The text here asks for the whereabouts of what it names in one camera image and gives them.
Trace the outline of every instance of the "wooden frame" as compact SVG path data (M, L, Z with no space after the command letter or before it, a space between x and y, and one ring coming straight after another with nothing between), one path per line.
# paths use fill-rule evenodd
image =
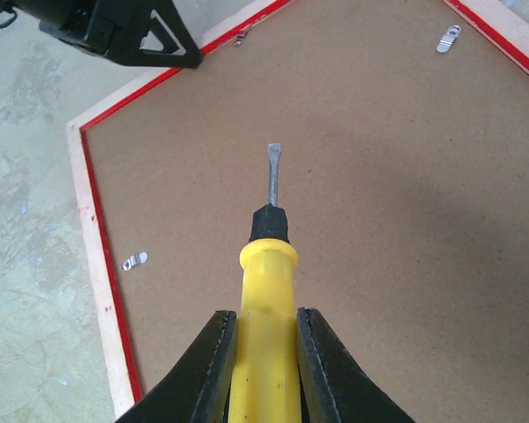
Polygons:
M248 26L262 21L290 1L253 1L202 36L199 42L203 46L202 53L204 55L211 53ZM115 280L115 268L110 255L100 196L96 188L86 141L86 131L161 82L171 78L180 70L179 68L147 70L70 121L66 128L78 212L116 418L124 414L141 398L141 388L122 301Z
M498 0L444 0L529 75L529 24Z
M203 53L210 53L290 1L255 0L203 35L200 42ZM444 1L529 74L529 25L523 19L497 0ZM78 211L116 417L141 398L141 389L115 280L86 131L179 71L150 69L67 125Z

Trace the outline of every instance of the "cable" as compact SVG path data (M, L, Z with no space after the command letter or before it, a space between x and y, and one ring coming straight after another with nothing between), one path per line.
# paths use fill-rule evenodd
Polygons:
M16 13L16 11L11 11L11 13L12 13L12 17L6 20L5 22L1 23L0 29L7 28L11 24L13 24L14 20L16 20L16 18L18 17L18 14Z

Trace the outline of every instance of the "black robotic arm part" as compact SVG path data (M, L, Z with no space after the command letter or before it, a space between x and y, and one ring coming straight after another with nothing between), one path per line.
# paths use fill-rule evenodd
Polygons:
M362 371L315 308L297 314L302 423L414 423ZM172 370L117 423L227 423L236 314L218 311Z
M0 0L39 19L39 28L66 44L126 66L197 68L202 52L171 0ZM162 46L144 48L151 33Z

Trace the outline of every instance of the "screwdriver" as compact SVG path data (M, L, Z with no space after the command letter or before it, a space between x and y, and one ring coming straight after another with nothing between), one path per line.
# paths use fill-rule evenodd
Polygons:
M300 423L294 270L298 254L278 207L280 144L268 145L269 202L255 211L244 270L228 422Z

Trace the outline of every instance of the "yellow screwdriver handle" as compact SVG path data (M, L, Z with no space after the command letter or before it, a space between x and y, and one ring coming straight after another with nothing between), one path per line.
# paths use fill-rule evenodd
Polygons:
M294 270L287 242L262 239L241 252L244 269L230 423L300 423Z

